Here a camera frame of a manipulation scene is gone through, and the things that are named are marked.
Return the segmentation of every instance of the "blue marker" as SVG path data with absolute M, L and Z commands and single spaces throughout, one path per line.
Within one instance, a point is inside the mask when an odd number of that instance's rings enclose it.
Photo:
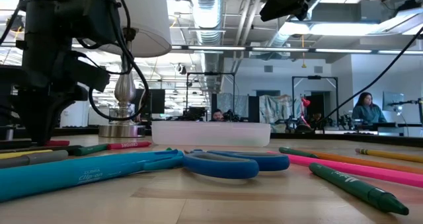
M 0 169 L 0 202 L 141 171 L 182 166 L 178 150 L 126 153 Z

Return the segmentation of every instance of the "lamp shade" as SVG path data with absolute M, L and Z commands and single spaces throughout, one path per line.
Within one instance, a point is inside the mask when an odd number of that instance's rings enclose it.
M 132 41 L 134 57 L 157 57 L 172 49 L 167 0 L 125 0 L 131 16 L 131 28 L 137 30 Z M 125 10 L 119 8 L 120 24 L 127 27 Z M 105 45 L 100 50 L 113 54 L 122 54 L 114 45 Z

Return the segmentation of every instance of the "pink crayon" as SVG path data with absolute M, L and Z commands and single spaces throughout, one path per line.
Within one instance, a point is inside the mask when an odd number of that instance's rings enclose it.
M 149 145 L 151 145 L 150 141 L 113 143 L 113 144 L 108 144 L 107 149 L 113 150 L 113 149 L 140 148 L 140 147 L 148 147 Z
M 311 163 L 319 163 L 327 167 L 333 168 L 340 172 L 348 174 L 356 174 L 369 178 L 376 178 L 379 180 L 386 180 L 396 182 L 399 184 L 406 184 L 410 186 L 423 188 L 423 175 L 409 172 L 402 172 L 397 170 L 389 170 L 385 168 L 374 168 L 363 165 L 353 165 L 348 163 L 341 163 L 336 161 L 326 161 L 322 159 L 315 159 L 309 157 L 301 157 L 297 155 L 287 155 L 291 164 L 309 166 Z

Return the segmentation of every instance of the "metal frame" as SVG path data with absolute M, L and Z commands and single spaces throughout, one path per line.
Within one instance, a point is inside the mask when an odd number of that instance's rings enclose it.
M 339 97 L 338 97 L 338 77 L 325 77 L 325 76 L 293 76 L 292 77 L 292 116 L 295 115 L 295 88 L 296 86 L 298 86 L 302 80 L 304 79 L 308 79 L 308 80 L 321 80 L 321 79 L 326 79 L 334 88 L 336 91 L 336 107 L 338 108 L 339 106 Z M 333 79 L 335 80 L 335 84 L 333 84 L 329 79 Z M 338 119 L 339 119 L 339 109 L 336 109 L 336 125 L 338 125 Z
M 219 76 L 219 75 L 232 75 L 233 78 L 233 92 L 232 92 L 232 111 L 235 113 L 235 73 L 219 73 L 219 72 L 188 72 L 186 74 L 186 104 L 185 111 L 188 111 L 188 84 L 190 82 L 190 75 L 205 75 L 205 76 Z

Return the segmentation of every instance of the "white plastic container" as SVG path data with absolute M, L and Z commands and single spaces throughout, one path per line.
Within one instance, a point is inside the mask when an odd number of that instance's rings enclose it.
M 157 145 L 264 147 L 270 142 L 270 124 L 154 121 L 151 131 Z

